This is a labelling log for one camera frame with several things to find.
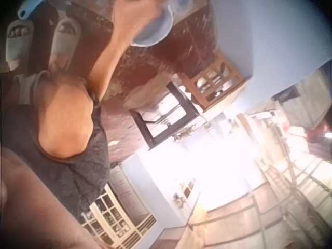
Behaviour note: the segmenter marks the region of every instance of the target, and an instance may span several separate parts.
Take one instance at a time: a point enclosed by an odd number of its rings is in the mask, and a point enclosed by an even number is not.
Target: red marble floor
[[[31,15],[35,33],[29,63],[30,72],[47,68],[58,17],[56,10],[47,3],[42,3]],[[205,65],[209,65],[213,59],[212,50],[216,46],[213,17],[211,5],[208,3],[174,25],[170,34],[159,44],[148,48],[130,47],[124,54],[102,102],[102,120],[108,142],[119,141],[108,148],[111,162],[121,162],[146,145],[132,117],[123,106],[126,97],[134,89],[137,90],[137,87],[147,84],[163,72],[185,73],[192,78],[206,68]],[[6,33],[8,23],[14,19],[15,16],[1,24],[2,37]],[[70,71],[84,77],[107,44],[111,32],[97,24],[85,20],[78,21],[82,26],[82,34]],[[2,58],[1,73],[6,69],[6,63]],[[143,112],[155,111],[151,104],[141,109]]]

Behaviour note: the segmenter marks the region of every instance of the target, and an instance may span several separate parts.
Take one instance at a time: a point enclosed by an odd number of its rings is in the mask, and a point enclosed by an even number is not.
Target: plastic bowl
[[[173,26],[173,13],[169,5],[162,9],[159,17],[148,24],[132,42],[135,47],[149,47],[162,41]]]

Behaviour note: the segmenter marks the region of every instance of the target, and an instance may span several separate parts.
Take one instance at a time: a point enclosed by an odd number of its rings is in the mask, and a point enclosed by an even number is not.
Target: hand
[[[131,43],[140,31],[161,14],[161,0],[115,0],[114,34]]]

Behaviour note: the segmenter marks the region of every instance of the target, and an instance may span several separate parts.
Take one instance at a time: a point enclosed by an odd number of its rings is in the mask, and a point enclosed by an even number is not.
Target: slipper
[[[59,28],[66,23],[73,27],[75,34],[68,34],[59,31]],[[65,70],[68,69],[71,63],[80,36],[81,26],[73,18],[64,18],[56,26],[53,36],[51,54],[60,53],[68,55],[68,61],[64,68]]]
[[[20,37],[9,38],[10,31],[15,27],[23,26],[28,29],[28,34]],[[34,26],[30,20],[16,20],[12,22],[7,28],[6,39],[6,61],[14,61],[21,59],[27,62],[29,59],[30,47],[33,38]]]

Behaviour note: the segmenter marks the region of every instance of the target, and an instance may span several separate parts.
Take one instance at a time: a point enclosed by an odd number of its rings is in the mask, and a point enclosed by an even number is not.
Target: floor
[[[5,40],[4,34],[8,23],[16,18],[14,12],[8,13],[7,16],[7,20],[1,25],[2,40]],[[148,48],[130,47],[122,57],[102,102],[102,121],[108,142],[119,141],[118,144],[108,148],[111,162],[121,162],[146,145],[127,111],[133,93],[140,98],[136,98],[134,106],[130,107],[138,106],[143,112],[153,114],[158,108],[151,103],[142,104],[141,101],[146,102],[145,97],[153,97],[156,93],[152,92],[151,96],[151,89],[143,86],[156,81],[162,74],[173,75],[182,72],[190,78],[194,77],[213,59],[212,50],[216,46],[213,17],[208,2],[174,25],[170,34],[159,44]],[[45,2],[41,3],[31,15],[35,25],[29,63],[31,73],[47,68],[53,31],[58,18],[58,12]],[[70,71],[84,77],[107,44],[111,33],[97,24],[79,21],[82,34]],[[4,51],[4,43],[1,44],[1,49]],[[8,70],[4,58],[1,58],[0,69],[1,73]]]

